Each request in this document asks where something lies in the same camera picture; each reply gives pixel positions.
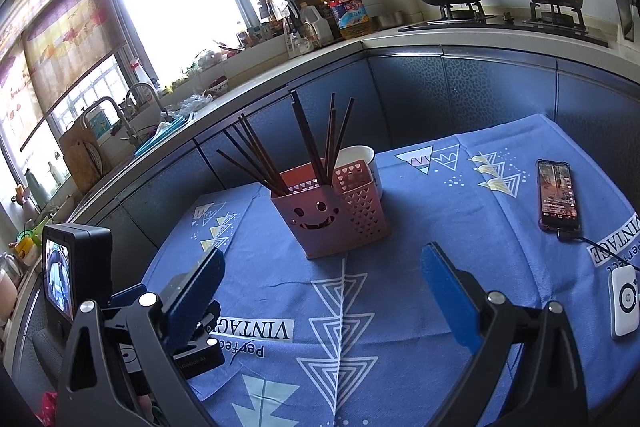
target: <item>pink cloth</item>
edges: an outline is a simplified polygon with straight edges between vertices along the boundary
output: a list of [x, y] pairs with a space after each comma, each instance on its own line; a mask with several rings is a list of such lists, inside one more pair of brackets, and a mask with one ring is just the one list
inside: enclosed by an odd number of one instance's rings
[[56, 407], [58, 405], [58, 393], [45, 393], [42, 395], [42, 411], [37, 414], [38, 420], [45, 427], [56, 427]]

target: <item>faucet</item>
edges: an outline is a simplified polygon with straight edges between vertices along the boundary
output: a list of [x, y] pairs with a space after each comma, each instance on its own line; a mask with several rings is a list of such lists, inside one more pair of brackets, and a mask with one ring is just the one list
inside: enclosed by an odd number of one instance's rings
[[122, 122], [123, 126], [127, 131], [127, 134], [129, 135], [129, 143], [135, 146], [136, 148], [140, 147], [142, 145], [142, 139], [140, 138], [140, 135], [137, 133], [135, 129], [133, 129], [133, 127], [127, 121], [127, 119], [124, 118], [124, 113], [122, 112], [121, 108], [118, 107], [118, 104], [116, 103], [116, 101], [113, 100], [110, 96], [104, 96], [96, 100], [94, 103], [92, 103], [92, 105], [90, 105], [84, 110], [81, 117], [81, 121], [84, 127], [85, 128], [89, 127], [89, 125], [86, 123], [87, 113], [91, 111], [94, 107], [98, 107], [102, 102], [111, 102], [111, 105], [113, 105], [113, 108], [116, 110], [116, 113], [120, 117], [120, 121]]
[[158, 102], [158, 107], [160, 108], [160, 116], [162, 116], [162, 114], [164, 113], [164, 117], [163, 117], [164, 120], [167, 121], [167, 122], [171, 122], [173, 120], [173, 118], [171, 118], [169, 116], [169, 113], [164, 108], [164, 105], [162, 105], [162, 102], [160, 102], [160, 98], [158, 97], [158, 94], [156, 93], [156, 90], [152, 86], [147, 84], [146, 82], [139, 82], [137, 84], [133, 84], [133, 86], [131, 86], [129, 88], [129, 90], [127, 91], [127, 95], [124, 97], [125, 104], [127, 105], [127, 107], [129, 107], [129, 100], [130, 100], [129, 96], [133, 93], [133, 91], [135, 89], [138, 89], [139, 87], [146, 87], [146, 89], [151, 91], [151, 94], [156, 99], [156, 102]]

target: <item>white device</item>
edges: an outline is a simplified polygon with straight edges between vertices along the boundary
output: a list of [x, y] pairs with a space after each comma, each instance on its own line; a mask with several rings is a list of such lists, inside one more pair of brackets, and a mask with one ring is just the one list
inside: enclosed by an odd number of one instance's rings
[[611, 336], [616, 339], [638, 329], [638, 279], [633, 266], [621, 266], [609, 274]]

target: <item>chopstick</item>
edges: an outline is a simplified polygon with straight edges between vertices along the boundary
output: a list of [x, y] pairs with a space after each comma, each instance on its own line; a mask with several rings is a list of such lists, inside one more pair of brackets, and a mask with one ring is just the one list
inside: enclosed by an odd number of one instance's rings
[[231, 142], [233, 144], [233, 146], [238, 149], [238, 152], [241, 153], [242, 156], [244, 156], [244, 158], [249, 162], [249, 164], [258, 172], [258, 174], [260, 174], [260, 176], [265, 179], [268, 180], [269, 177], [267, 176], [267, 174], [264, 172], [264, 170], [262, 170], [260, 168], [260, 166], [254, 162], [254, 160], [251, 158], [251, 156], [249, 156], [242, 147], [240, 147], [240, 144], [234, 140], [234, 137], [231, 136], [228, 131], [225, 129], [223, 131], [223, 133], [225, 134], [225, 136], [228, 138], [229, 142]]
[[314, 170], [316, 179], [318, 180], [318, 184], [329, 185], [330, 183], [326, 179], [326, 172], [324, 171], [324, 169], [322, 169], [322, 161], [320, 160], [320, 156], [318, 154], [316, 141], [314, 140], [313, 134], [311, 133], [311, 128], [309, 127], [309, 123], [306, 120], [305, 111], [302, 109], [302, 104], [300, 103], [300, 97], [298, 97], [298, 93], [295, 89], [291, 91], [291, 98], [293, 99], [291, 107], [293, 107], [293, 112], [296, 115], [298, 127], [300, 127], [300, 133], [302, 134], [306, 152], [309, 155], [311, 166]]
[[353, 102], [355, 102], [355, 98], [350, 98], [349, 103], [347, 104], [347, 111], [345, 111], [344, 119], [342, 120], [342, 125], [340, 126], [340, 133], [338, 133], [338, 139], [335, 143], [334, 152], [332, 153], [332, 171], [335, 169], [335, 162], [338, 159], [338, 153], [342, 148], [342, 140], [344, 140], [344, 133], [347, 131], [347, 124], [349, 123], [349, 117], [351, 116], [351, 109], [353, 109]]
[[335, 107], [329, 111], [329, 131], [326, 137], [328, 155], [324, 158], [324, 172], [329, 183], [333, 185], [333, 165], [335, 165]]
[[220, 149], [218, 149], [218, 154], [220, 154], [225, 160], [227, 160], [228, 162], [231, 162], [233, 165], [235, 165], [236, 167], [238, 167], [241, 171], [245, 172], [246, 174], [248, 174], [249, 176], [251, 176], [254, 180], [256, 180], [260, 185], [268, 188], [271, 192], [273, 192], [274, 194], [277, 194], [279, 196], [285, 196], [286, 194], [282, 193], [279, 189], [277, 189], [276, 187], [274, 187], [273, 185], [271, 185], [268, 181], [263, 180], [260, 178], [259, 175], [256, 175], [254, 172], [251, 172], [248, 168], [246, 168], [244, 165], [242, 165], [241, 163], [238, 163], [236, 160], [234, 160], [233, 158], [231, 158], [231, 156], [226, 155], [224, 152], [222, 152]]
[[329, 158], [332, 151], [332, 147], [334, 146], [334, 137], [331, 136], [332, 133], [332, 124], [331, 124], [331, 112], [335, 109], [335, 93], [331, 93], [331, 102], [329, 104], [329, 122], [327, 124], [326, 130], [326, 143], [324, 145], [324, 171], [329, 172]]
[[273, 185], [275, 185], [276, 187], [280, 187], [281, 190], [284, 191], [284, 193], [288, 194], [289, 187], [287, 187], [287, 184], [282, 179], [280, 172], [276, 169], [275, 165], [273, 164], [273, 161], [271, 160], [269, 154], [267, 153], [266, 149], [260, 142], [258, 135], [255, 134], [254, 128], [251, 127], [251, 124], [246, 119], [244, 114], [241, 114], [238, 120], [240, 121], [240, 125], [242, 125], [244, 132], [249, 137], [249, 141], [254, 146], [254, 151], [253, 151], [254, 154], [262, 162], [262, 165], [264, 166], [265, 170], [267, 171], [267, 174], [271, 178]]
[[238, 134], [238, 136], [242, 139], [242, 141], [246, 145], [247, 149], [249, 149], [249, 151], [256, 158], [258, 158], [258, 161], [262, 163], [262, 171], [260, 172], [260, 174], [262, 174], [264, 176], [264, 179], [267, 180], [268, 182], [270, 182], [272, 185], [276, 185], [276, 186], [280, 187], [280, 184], [277, 182], [277, 180], [274, 179], [274, 176], [273, 176], [273, 173], [271, 172], [271, 169], [269, 168], [268, 165], [265, 165], [262, 157], [260, 156], [260, 153], [258, 153], [258, 150], [256, 149], [256, 147], [254, 147], [254, 142], [253, 142], [252, 136], [249, 133], [247, 133], [248, 136], [249, 136], [249, 139], [247, 139], [247, 138], [244, 137], [244, 134], [242, 134], [238, 130], [238, 128], [236, 127], [235, 124], [233, 124], [232, 127], [234, 128], [234, 131], [236, 131], [236, 134]]

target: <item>kettle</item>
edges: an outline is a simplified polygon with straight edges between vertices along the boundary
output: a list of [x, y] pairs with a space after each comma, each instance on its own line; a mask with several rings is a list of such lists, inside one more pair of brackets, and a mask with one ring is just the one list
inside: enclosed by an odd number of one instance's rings
[[11, 253], [0, 253], [0, 271], [4, 270], [9, 276], [9, 279], [14, 283], [17, 288], [20, 285], [20, 280], [25, 274], [24, 264]]

